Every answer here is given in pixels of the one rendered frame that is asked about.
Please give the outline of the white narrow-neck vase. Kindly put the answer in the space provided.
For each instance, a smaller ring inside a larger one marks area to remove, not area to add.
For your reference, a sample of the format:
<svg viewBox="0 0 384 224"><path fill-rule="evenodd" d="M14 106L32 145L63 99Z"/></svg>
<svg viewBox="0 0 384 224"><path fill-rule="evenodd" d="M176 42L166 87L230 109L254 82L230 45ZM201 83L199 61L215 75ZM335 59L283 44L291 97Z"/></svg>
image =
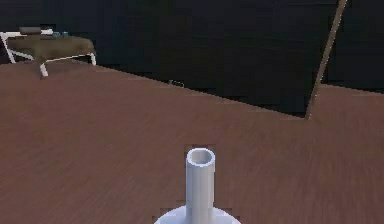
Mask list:
<svg viewBox="0 0 384 224"><path fill-rule="evenodd" d="M208 148L192 148L186 155L186 204L172 209L154 224L241 224L226 211L214 207L215 154Z"/></svg>

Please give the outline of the dark grey cylinder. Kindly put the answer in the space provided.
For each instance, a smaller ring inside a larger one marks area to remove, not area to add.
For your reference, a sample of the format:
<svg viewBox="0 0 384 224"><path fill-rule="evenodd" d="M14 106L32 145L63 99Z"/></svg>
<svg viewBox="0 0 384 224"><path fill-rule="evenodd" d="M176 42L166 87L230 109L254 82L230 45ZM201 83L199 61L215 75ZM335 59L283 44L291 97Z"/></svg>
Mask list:
<svg viewBox="0 0 384 224"><path fill-rule="evenodd" d="M39 35L42 31L40 27L20 27L19 32L21 35Z"/></svg>

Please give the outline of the brown table with white legs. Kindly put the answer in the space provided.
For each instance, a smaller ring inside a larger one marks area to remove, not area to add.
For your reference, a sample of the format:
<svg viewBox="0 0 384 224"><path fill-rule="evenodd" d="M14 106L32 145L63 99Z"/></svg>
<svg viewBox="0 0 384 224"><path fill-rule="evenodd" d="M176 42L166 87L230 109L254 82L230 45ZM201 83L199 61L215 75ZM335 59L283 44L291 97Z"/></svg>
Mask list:
<svg viewBox="0 0 384 224"><path fill-rule="evenodd" d="M36 34L0 32L0 39L11 63L16 63L15 56L32 60L44 78L49 76L47 62L89 56L91 64L97 64L96 50L91 40L59 35L52 29L41 30Z"/></svg>

